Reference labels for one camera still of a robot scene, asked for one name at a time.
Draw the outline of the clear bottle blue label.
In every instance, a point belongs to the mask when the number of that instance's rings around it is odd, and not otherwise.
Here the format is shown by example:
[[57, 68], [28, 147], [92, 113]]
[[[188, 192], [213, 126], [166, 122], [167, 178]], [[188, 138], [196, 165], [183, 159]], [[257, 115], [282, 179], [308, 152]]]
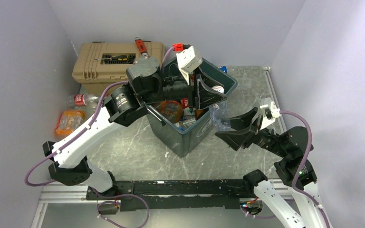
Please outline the clear bottle blue label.
[[222, 101], [209, 106], [211, 122], [217, 132], [227, 132], [231, 129], [227, 102]]

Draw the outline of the large orange bottle front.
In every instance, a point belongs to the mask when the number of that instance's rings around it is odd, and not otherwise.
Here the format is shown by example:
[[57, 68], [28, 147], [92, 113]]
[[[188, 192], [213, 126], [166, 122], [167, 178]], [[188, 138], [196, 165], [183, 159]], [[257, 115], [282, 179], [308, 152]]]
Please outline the large orange bottle front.
[[162, 101], [153, 107], [173, 124], [179, 122], [183, 114], [183, 106], [175, 100]]

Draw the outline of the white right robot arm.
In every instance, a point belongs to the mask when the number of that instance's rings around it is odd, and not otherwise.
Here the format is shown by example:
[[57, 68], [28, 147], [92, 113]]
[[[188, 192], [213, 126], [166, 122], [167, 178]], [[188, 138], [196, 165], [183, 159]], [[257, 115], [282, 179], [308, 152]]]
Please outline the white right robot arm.
[[[304, 125], [282, 134], [269, 129], [282, 114], [298, 118]], [[230, 119], [232, 130], [215, 135], [237, 151], [254, 144], [281, 158], [274, 164], [276, 173], [287, 187], [299, 212], [274, 189], [260, 170], [243, 176], [243, 192], [265, 203], [286, 228], [330, 228], [332, 225], [320, 202], [317, 176], [308, 155], [313, 149], [312, 132], [308, 122], [300, 115], [282, 111], [274, 104], [265, 104]]]

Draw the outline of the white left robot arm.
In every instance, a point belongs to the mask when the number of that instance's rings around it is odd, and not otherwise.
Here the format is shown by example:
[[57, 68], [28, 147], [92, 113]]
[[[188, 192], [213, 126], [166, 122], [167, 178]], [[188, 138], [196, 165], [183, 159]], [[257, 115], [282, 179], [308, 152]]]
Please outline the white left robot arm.
[[45, 155], [53, 162], [50, 177], [67, 186], [84, 183], [105, 199], [117, 195], [113, 174], [93, 165], [87, 154], [110, 133], [124, 129], [147, 115], [147, 106], [166, 100], [188, 98], [196, 109], [205, 109], [227, 96], [214, 90], [217, 80], [200, 67], [194, 70], [194, 82], [181, 76], [163, 77], [158, 61], [140, 57], [126, 69], [128, 82], [111, 94], [103, 93], [94, 114], [65, 139], [44, 145]]

